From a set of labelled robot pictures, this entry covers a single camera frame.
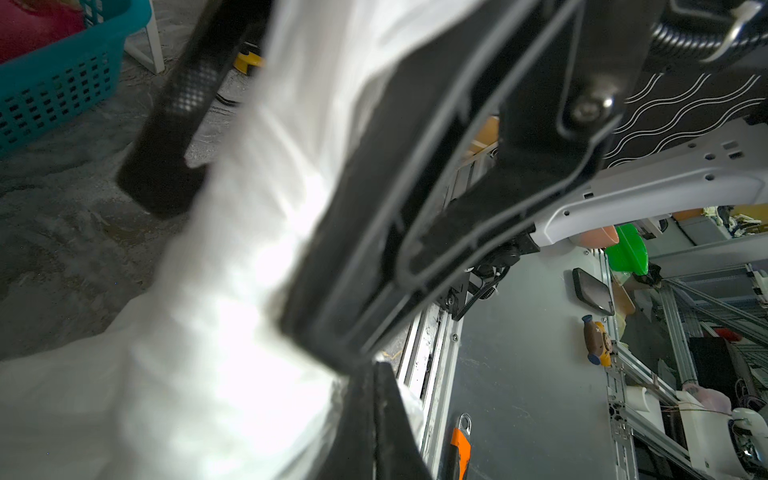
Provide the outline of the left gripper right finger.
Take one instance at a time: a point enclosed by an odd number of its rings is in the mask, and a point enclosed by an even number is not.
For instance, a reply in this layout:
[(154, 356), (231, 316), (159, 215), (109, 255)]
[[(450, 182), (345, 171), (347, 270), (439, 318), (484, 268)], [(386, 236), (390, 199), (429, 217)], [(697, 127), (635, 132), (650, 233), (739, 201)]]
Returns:
[(431, 479), (417, 448), (391, 366), (376, 363), (373, 373), (375, 479)]

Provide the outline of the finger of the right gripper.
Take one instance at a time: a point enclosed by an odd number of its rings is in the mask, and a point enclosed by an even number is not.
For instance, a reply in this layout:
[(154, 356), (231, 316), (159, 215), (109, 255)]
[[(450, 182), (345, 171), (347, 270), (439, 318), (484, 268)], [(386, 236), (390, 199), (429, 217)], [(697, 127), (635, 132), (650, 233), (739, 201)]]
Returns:
[(205, 166), (190, 167), (186, 151), (250, 34), (266, 27), (268, 1), (209, 1), (177, 65), (116, 176), (146, 212), (168, 219), (187, 212)]
[(409, 54), (279, 317), (349, 373), (601, 169), (665, 5), (483, 1)]

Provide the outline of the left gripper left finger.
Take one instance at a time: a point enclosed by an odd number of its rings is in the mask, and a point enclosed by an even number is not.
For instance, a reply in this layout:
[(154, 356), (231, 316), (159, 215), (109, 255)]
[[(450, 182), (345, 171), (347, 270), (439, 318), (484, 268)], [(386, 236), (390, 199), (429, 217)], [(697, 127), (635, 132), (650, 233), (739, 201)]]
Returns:
[(317, 479), (363, 480), (375, 477), (375, 366), (367, 365), (349, 380), (333, 444)]

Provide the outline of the white plastic grocery bag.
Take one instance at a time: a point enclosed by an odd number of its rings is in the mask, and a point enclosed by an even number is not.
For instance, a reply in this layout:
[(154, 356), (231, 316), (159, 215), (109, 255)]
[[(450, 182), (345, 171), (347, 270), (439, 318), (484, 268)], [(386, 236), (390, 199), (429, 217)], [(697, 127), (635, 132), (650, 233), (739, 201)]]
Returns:
[(281, 1), (153, 285), (102, 334), (1, 365), (5, 479), (308, 479), (342, 380), (278, 317), (398, 62), (473, 1)]

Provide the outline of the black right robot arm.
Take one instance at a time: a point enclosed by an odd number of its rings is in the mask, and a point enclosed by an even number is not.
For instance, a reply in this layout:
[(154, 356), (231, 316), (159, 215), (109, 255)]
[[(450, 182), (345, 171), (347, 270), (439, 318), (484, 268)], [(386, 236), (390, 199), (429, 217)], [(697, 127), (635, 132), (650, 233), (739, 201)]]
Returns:
[(767, 110), (605, 168), (641, 70), (723, 65), (666, 1), (211, 1), (121, 166), (189, 213), (161, 275), (203, 322), (261, 301), (351, 372), (471, 267), (605, 224), (767, 198)]

